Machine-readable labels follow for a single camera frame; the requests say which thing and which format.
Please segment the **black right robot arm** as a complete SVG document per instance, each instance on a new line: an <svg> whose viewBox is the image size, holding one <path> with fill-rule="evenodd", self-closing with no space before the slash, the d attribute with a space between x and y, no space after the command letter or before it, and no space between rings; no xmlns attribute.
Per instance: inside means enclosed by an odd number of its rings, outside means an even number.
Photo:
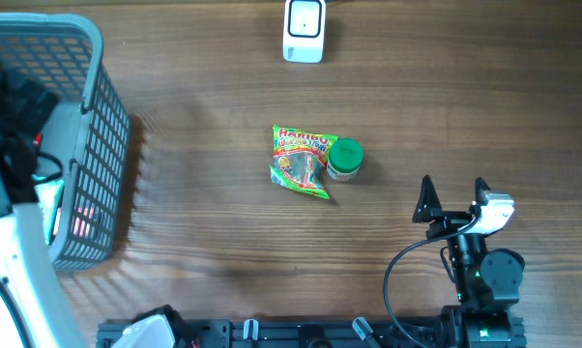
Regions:
<svg viewBox="0 0 582 348"><path fill-rule="evenodd" d="M519 320L509 309L519 302L525 261L510 249L490 250L486 239L501 231L514 213L513 198L475 181L475 200L465 211L446 211L431 178L422 178L414 223L426 223L429 242L447 243L443 259L458 305L445 306L430 342L437 347L516 347Z"/></svg>

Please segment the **green lid jar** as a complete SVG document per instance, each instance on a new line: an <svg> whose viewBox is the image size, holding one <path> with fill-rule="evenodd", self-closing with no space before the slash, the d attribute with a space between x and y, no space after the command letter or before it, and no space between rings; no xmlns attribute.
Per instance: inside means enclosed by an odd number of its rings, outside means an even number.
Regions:
<svg viewBox="0 0 582 348"><path fill-rule="evenodd" d="M364 149L353 138L340 138L332 146L327 162L327 173L339 182L354 179L364 160Z"/></svg>

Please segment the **teal tissue pack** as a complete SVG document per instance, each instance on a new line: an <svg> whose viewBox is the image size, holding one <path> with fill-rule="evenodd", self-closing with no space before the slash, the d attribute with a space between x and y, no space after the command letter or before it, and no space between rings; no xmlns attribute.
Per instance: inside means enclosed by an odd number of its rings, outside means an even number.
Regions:
<svg viewBox="0 0 582 348"><path fill-rule="evenodd" d="M43 215L45 243L48 246L52 244L58 232L64 184L63 179L56 179L35 187Z"/></svg>

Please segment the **Haribo gummy candy bag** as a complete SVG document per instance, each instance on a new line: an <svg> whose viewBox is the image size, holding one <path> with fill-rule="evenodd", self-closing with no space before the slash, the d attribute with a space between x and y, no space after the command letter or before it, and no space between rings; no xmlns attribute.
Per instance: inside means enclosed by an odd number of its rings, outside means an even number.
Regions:
<svg viewBox="0 0 582 348"><path fill-rule="evenodd" d="M318 177L338 136L273 126L271 181L283 188L322 199L330 196Z"/></svg>

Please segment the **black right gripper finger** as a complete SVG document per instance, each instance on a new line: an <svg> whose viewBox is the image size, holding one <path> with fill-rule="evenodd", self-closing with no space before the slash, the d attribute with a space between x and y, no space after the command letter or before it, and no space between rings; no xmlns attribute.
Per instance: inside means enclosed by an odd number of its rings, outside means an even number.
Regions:
<svg viewBox="0 0 582 348"><path fill-rule="evenodd" d="M443 208L429 175L422 178L419 200L412 216L413 222L431 222L443 217Z"/></svg>
<svg viewBox="0 0 582 348"><path fill-rule="evenodd" d="M475 201L478 205L486 205L488 203L488 194L491 192L490 186L482 177L478 177L475 181Z"/></svg>

